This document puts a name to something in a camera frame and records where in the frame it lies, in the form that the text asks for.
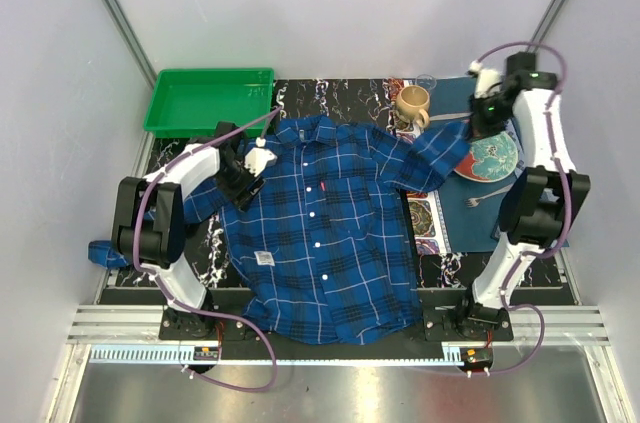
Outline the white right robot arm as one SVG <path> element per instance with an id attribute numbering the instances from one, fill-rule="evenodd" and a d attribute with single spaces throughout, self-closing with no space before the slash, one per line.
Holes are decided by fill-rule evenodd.
<path id="1" fill-rule="evenodd" d="M 468 69 L 476 81 L 470 98 L 472 141 L 495 136 L 513 122 L 524 156 L 523 170 L 501 202 L 497 246 L 455 308 L 455 330 L 470 340 L 507 327 L 513 292 L 535 260 L 563 247 L 591 188 L 564 139 L 565 59 L 557 59 L 558 72 L 545 72 L 538 69 L 531 44 L 513 46 L 517 51 L 506 59 L 504 71 L 485 67 L 481 58 Z"/>

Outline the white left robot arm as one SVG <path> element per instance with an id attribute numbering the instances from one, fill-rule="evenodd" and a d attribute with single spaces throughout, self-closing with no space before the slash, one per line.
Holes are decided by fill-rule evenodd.
<path id="1" fill-rule="evenodd" d="M 265 138 L 251 140 L 223 122 L 214 136 L 192 140 L 160 169 L 119 183 L 112 245 L 158 284 L 169 307 L 183 312 L 181 327 L 193 338 L 208 337 L 216 315 L 185 255 L 187 207 L 203 210 L 213 196 L 216 209 L 246 211 L 275 161 Z"/>

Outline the blue plaid shirt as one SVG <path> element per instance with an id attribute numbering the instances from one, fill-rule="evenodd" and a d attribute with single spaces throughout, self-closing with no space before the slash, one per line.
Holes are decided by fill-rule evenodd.
<path id="1" fill-rule="evenodd" d="M 217 216 L 230 260 L 254 295 L 299 296 L 327 279 L 336 291 L 384 280 L 416 288 L 402 191 L 439 188 L 467 155 L 453 121 L 406 141 L 370 123 L 284 119 L 267 136 L 276 162 L 246 211 L 187 207 L 187 222 Z"/>

